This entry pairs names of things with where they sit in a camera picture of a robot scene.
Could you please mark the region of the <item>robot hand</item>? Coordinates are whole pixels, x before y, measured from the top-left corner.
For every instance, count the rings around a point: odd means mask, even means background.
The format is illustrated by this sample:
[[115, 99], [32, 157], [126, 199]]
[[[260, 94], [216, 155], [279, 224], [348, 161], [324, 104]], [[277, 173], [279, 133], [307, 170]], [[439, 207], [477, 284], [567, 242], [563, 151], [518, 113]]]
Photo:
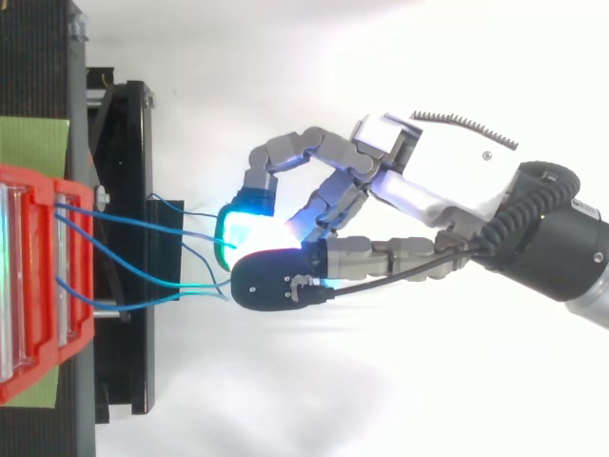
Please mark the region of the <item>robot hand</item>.
[[[442, 279], [479, 253], [475, 235], [518, 174], [517, 143], [454, 114], [367, 115], [349, 137], [312, 127], [249, 154], [219, 214], [215, 256], [233, 300], [296, 310], [400, 281]], [[369, 198], [435, 229], [375, 242], [341, 230]]]

